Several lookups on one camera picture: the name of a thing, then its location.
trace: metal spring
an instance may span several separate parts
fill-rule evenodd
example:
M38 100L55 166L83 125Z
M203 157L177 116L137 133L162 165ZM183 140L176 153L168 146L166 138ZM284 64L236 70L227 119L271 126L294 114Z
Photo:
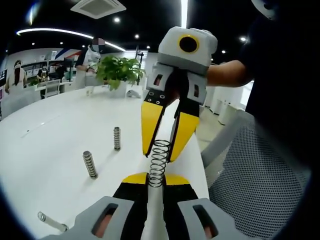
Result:
M113 130L114 150L116 151L120 150L120 133L120 128L116 126Z
M38 212L38 218L41 222L44 222L45 224L48 224L49 226L60 230L61 232L67 231L69 228L67 225L63 223L59 223L55 220L53 220L51 217L46 216L43 212Z
M84 151L83 152L83 160L84 160L86 169L88 170L90 178L96 179L98 177L98 174L97 174L97 171L96 171L94 159L92 157L91 152Z
M149 172L149 186L159 188L165 175L170 142L167 140L155 140L152 149L151 165Z

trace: white table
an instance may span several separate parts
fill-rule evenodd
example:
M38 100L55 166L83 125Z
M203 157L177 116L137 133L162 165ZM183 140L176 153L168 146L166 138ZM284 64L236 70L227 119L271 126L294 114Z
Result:
M67 84L72 84L73 82L71 81L65 81L65 82L60 82L59 87L67 85ZM41 90L45 90L46 86L38 86L35 90L36 91L41 91Z
M113 196L124 178L149 171L150 158L142 154L142 98L111 99L100 86L90 97L85 91L37 101L0 122L3 191L36 238L59 233L38 220L39 211L72 227L77 214L103 196ZM167 108L157 139L169 140L177 106L178 101ZM119 152L114 151L114 127L121 129ZM86 150L93 155L96 180L85 167ZM184 176L199 198L209 198L195 135L166 173Z

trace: yellow circle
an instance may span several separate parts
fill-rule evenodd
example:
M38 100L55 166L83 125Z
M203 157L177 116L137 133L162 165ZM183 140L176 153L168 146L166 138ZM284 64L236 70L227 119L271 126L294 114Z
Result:
M182 41L183 41L183 40L186 40L186 39L192 39L192 40L194 40L194 42L195 42L195 44L196 44L196 47L195 47L194 50L192 50L192 51L186 51L186 49L183 49L183 48L181 47ZM200 44L199 44L198 38L197 38L196 36L191 35L191 34L183 34L181 37L179 37L179 40L178 40L178 47L179 47L183 52L185 52L185 53L187 53L187 54L193 54L193 53L195 53L195 52L198 50L199 45L200 45Z

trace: black ceiling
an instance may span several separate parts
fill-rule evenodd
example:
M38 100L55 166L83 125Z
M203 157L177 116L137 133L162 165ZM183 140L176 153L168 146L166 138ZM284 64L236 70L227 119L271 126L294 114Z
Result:
M180 0L119 0L126 11L118 12L100 19L93 19L77 12L70 11L76 0L42 0L40 9L32 26L26 21L26 14L35 1L24 0L13 9L11 20L7 22L7 42L3 50L8 54L32 48L64 48L81 49L90 40L80 36L57 32L28 32L21 36L15 32L28 28L57 28L79 32L91 36L104 38L125 49L141 49L151 46L152 52L158 51L158 45L166 32L181 24ZM240 36L245 36L250 24L257 17L258 12L251 4L251 0L189 0L188 28L206 29L218 39L218 50L213 55L217 63L235 58L242 46ZM116 24L113 18L117 16L121 22Z

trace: black sleeve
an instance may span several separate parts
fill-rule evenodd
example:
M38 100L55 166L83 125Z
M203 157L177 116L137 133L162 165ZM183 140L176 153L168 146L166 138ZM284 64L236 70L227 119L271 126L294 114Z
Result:
M84 64L85 61L85 57L86 57L86 53L87 53L88 48L86 47L85 49L83 49L79 55L78 60L75 63L75 66L81 66Z
M270 36L273 33L269 22L271 21L265 17L258 17L251 25L247 42L243 45L237 58L253 76L263 72L262 68L270 60L270 53L268 52L271 50L272 41Z

